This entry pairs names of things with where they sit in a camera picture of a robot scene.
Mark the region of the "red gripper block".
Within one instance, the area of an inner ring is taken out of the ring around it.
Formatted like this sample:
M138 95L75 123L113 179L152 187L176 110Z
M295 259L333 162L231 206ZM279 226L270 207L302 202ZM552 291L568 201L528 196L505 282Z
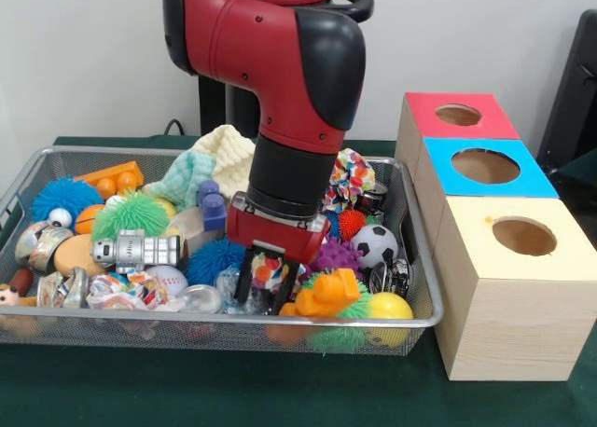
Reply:
M283 266L286 274L277 293L277 312L280 312L294 289L299 263L309 264L318 256L330 227L329 220L320 213L306 221L264 213L250 202L244 192L237 192L229 206L226 231L232 242L247 249L234 298L237 301L248 299L255 255L252 247L281 254L286 259Z

